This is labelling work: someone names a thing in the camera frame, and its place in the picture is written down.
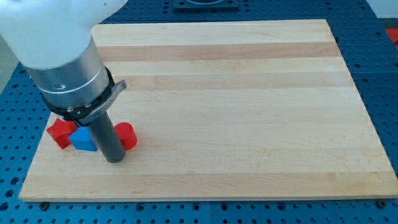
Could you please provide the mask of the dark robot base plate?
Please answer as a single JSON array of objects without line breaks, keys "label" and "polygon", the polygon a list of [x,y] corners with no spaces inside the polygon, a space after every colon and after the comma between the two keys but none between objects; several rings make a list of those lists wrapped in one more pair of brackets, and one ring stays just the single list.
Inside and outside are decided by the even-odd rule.
[{"label": "dark robot base plate", "polygon": [[238,9],[238,0],[173,0],[174,11],[199,11],[215,9]]}]

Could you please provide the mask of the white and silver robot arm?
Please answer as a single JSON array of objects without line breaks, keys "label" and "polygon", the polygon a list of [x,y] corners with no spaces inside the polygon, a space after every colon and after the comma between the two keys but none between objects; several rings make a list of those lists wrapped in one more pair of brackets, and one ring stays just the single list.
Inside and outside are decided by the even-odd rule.
[{"label": "white and silver robot arm", "polygon": [[125,81],[115,82],[91,30],[125,0],[1,1],[1,36],[42,93],[49,109],[86,126],[105,159],[125,150],[107,114]]}]

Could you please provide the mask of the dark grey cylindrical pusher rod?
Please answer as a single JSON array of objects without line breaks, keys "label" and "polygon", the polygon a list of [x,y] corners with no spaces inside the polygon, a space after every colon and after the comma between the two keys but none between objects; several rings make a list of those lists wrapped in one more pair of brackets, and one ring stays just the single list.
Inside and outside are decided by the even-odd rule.
[{"label": "dark grey cylindrical pusher rod", "polygon": [[124,159],[125,150],[107,112],[91,122],[88,125],[88,130],[96,146],[109,163],[118,163]]}]

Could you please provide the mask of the black clamp ring with lever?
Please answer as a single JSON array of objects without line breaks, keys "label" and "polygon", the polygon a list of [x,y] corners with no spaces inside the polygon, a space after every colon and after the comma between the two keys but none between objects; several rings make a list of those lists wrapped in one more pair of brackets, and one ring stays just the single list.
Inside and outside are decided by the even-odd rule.
[{"label": "black clamp ring with lever", "polygon": [[105,70],[109,79],[108,86],[99,97],[87,105],[65,109],[50,103],[44,95],[42,95],[44,103],[51,112],[61,116],[65,121],[74,121],[79,126],[88,126],[95,119],[104,114],[115,102],[120,92],[127,88],[125,80],[115,83],[110,70],[107,67],[105,67]]}]

